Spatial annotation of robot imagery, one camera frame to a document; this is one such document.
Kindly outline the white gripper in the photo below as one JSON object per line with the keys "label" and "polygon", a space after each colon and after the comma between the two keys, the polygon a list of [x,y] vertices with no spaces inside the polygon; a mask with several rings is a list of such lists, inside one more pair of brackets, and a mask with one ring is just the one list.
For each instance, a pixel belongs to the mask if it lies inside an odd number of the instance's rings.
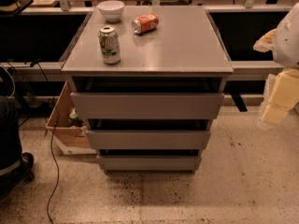
{"label": "white gripper", "polygon": [[[276,29],[263,35],[253,45],[259,52],[267,52],[273,48]],[[288,69],[276,77],[274,88],[269,98],[269,104],[261,117],[261,122],[269,125],[279,125],[288,115],[288,111],[299,102],[299,71]]]}

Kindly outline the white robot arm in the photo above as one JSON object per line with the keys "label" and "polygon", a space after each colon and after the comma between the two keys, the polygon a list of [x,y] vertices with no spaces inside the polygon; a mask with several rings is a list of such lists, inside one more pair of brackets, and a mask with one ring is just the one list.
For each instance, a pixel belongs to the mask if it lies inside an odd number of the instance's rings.
{"label": "white robot arm", "polygon": [[268,77],[272,90],[261,104],[261,127],[275,127],[299,103],[299,3],[295,4],[276,29],[263,35],[253,45],[260,52],[272,51],[273,60],[284,67]]}

